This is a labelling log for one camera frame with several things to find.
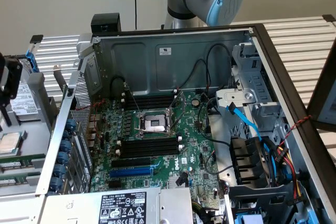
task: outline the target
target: chip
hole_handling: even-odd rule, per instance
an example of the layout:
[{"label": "chip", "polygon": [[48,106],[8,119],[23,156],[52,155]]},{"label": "chip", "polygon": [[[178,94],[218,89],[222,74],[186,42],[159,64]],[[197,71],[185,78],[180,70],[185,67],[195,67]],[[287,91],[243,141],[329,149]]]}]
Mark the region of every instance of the chip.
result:
[{"label": "chip", "polygon": [[209,174],[208,173],[203,173],[203,179],[209,179]]}]

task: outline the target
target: green motherboard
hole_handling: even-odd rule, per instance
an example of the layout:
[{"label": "green motherboard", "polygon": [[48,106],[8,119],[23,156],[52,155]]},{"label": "green motherboard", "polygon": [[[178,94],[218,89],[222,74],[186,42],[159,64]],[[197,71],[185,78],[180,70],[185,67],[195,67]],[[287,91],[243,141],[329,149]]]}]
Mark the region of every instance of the green motherboard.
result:
[{"label": "green motherboard", "polygon": [[[214,150],[214,145],[202,136],[197,125],[200,123],[202,130],[204,130],[206,111],[205,108],[202,109],[200,122],[198,122],[199,108],[192,105],[192,100],[201,100],[201,95],[195,94],[195,92],[185,92],[184,96],[184,113],[182,113],[180,103],[177,103],[172,109],[173,120],[182,113],[181,119],[172,129],[175,134],[182,134],[182,141],[179,144],[183,145],[183,148],[180,154],[151,157],[151,165],[154,167],[152,175],[120,177],[118,178],[118,181],[121,182],[120,188],[111,188],[110,186],[111,181],[115,180],[115,178],[110,178],[110,171],[113,169],[111,161],[119,159],[115,153],[118,139],[121,137],[125,140],[136,139],[136,129],[139,125],[139,119],[136,116],[138,111],[126,111],[119,101],[105,100],[105,103],[97,110],[97,113],[102,115],[102,120],[97,123],[97,131],[99,134],[108,132],[109,137],[104,140],[103,146],[99,140],[95,141],[92,152],[94,168],[91,192],[144,187],[173,188],[176,187],[177,178],[186,172],[188,183],[183,186],[190,188],[192,200],[200,202],[205,207],[218,207],[218,196],[214,196],[214,191],[219,190],[217,175],[211,175],[204,169],[204,163]],[[151,137],[153,135],[164,137],[161,133],[151,134]],[[203,156],[203,162],[200,161],[200,154]],[[212,172],[217,172],[216,162],[212,158],[210,158],[207,167]]]}]

